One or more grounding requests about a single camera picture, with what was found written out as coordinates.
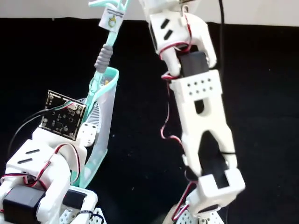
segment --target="perforated plate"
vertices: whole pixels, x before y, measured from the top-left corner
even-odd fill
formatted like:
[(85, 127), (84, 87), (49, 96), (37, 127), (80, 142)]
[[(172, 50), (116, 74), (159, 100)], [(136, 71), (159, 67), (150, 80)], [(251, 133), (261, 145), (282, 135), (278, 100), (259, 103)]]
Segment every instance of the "perforated plate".
[(210, 220), (207, 222), (207, 224), (224, 224), (224, 222), (218, 215), (218, 213), (215, 211), (211, 213)]
[(185, 210), (184, 213), (178, 218), (176, 224), (197, 224), (197, 218), (194, 218), (188, 210)]
[(222, 87), (217, 70), (172, 81), (172, 87), (184, 102), (201, 100), (212, 95), (222, 94)]
[[(71, 224), (71, 222), (75, 219), (77, 213), (79, 212), (78, 209), (73, 208), (64, 208), (64, 212), (60, 216), (59, 224)], [(95, 214), (100, 214), (104, 218), (103, 224), (107, 224), (103, 212), (100, 208), (96, 208), (93, 211)], [(101, 219), (99, 217), (92, 217), (89, 220), (89, 224), (101, 224)]]
[(200, 217), (193, 217), (188, 210), (186, 210), (177, 220), (176, 224), (224, 224), (217, 212), (211, 212), (208, 219)]
[[(103, 215), (103, 212), (100, 208), (96, 208), (93, 212), (94, 212), (94, 214), (101, 215), (104, 218), (103, 224), (107, 224), (107, 222), (105, 220), (105, 217)], [(96, 217), (96, 216), (92, 217), (92, 219), (89, 220), (89, 224), (101, 224), (101, 223), (102, 223), (102, 220), (99, 217)]]
[[(79, 99), (78, 101), (83, 103), (85, 101), (85, 98)], [(98, 105), (98, 103), (95, 103), (95, 105), (92, 109), (92, 112), (86, 122), (98, 126), (98, 131), (101, 129), (102, 113), (101, 113), (100, 106)]]

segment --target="gray spring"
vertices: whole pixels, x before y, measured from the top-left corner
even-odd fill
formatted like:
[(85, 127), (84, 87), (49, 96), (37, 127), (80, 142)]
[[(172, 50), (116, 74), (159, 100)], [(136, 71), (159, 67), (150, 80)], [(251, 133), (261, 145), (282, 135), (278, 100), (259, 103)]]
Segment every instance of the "gray spring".
[(104, 73), (106, 71), (106, 68), (110, 63), (110, 58), (112, 54), (113, 54), (112, 46), (108, 44), (104, 44), (97, 58), (97, 61), (94, 64), (94, 67), (99, 73)]

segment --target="white wall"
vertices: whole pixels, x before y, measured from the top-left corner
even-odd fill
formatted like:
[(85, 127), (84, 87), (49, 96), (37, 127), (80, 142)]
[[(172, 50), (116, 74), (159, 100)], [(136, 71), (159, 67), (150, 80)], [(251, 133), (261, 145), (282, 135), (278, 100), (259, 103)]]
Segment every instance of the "white wall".
[[(102, 8), (88, 8), (88, 0), (0, 0), (2, 18), (100, 18)], [(226, 23), (299, 26), (299, 0), (223, 0)], [(218, 0), (202, 0), (196, 13), (219, 22)], [(138, 0), (131, 0), (127, 20), (144, 20)]]

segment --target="black circuit board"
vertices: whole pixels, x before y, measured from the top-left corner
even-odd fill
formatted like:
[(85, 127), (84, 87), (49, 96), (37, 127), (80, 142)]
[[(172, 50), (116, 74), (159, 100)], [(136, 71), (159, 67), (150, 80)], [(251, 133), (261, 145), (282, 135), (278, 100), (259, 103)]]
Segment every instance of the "black circuit board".
[(40, 127), (75, 141), (82, 123), (86, 105), (49, 90), (45, 109), (62, 106), (70, 101), (72, 102), (71, 105), (44, 115)]

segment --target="label tag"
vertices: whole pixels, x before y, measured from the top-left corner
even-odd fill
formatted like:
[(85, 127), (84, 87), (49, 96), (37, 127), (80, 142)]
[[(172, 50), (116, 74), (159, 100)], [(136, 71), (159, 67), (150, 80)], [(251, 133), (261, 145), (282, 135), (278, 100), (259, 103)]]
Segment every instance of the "label tag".
[(118, 33), (123, 21), (123, 16), (124, 12), (106, 7), (100, 20), (99, 27)]

